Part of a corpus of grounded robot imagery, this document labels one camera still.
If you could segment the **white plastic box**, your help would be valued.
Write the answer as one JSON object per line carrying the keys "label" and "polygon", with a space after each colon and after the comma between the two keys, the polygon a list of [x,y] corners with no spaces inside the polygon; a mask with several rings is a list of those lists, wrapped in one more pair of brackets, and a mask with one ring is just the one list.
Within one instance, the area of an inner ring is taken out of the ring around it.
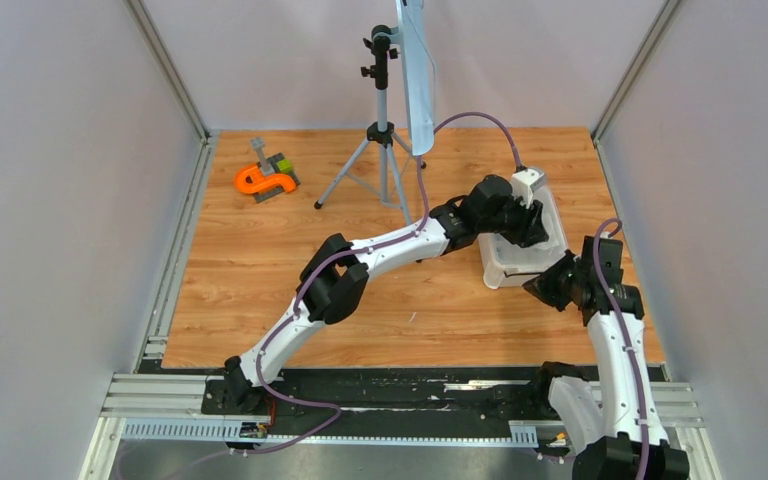
{"label": "white plastic box", "polygon": [[568,249],[551,187],[539,187],[535,199],[543,204],[541,220],[548,233],[546,241],[522,248],[510,244],[500,234],[488,233],[478,236],[483,267],[482,279],[487,288],[521,287],[560,260]]}

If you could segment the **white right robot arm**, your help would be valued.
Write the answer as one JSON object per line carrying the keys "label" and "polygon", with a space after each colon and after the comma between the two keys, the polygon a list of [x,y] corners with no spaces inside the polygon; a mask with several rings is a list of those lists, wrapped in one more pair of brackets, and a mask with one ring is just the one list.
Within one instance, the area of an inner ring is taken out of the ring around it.
{"label": "white right robot arm", "polygon": [[545,362],[532,383],[531,403],[558,416],[575,452],[575,479],[687,479],[688,454],[670,445],[645,365],[644,307],[639,290],[623,284],[623,244],[585,237],[525,283],[525,290],[559,311],[574,305],[597,357],[601,395],[583,369]]}

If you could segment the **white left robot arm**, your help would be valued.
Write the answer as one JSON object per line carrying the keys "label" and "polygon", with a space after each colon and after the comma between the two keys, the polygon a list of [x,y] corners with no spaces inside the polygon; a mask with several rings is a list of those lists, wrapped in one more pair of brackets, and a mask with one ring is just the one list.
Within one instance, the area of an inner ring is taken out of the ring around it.
{"label": "white left robot arm", "polygon": [[532,247],[549,238],[536,197],[546,176],[535,169],[511,179],[488,175],[466,195],[429,209],[418,221],[377,237],[349,241],[328,237],[300,275],[288,309],[245,353],[228,358],[223,379],[228,402],[243,413],[258,411],[266,386],[315,333],[351,316],[367,284],[396,268],[471,246],[482,234]]}

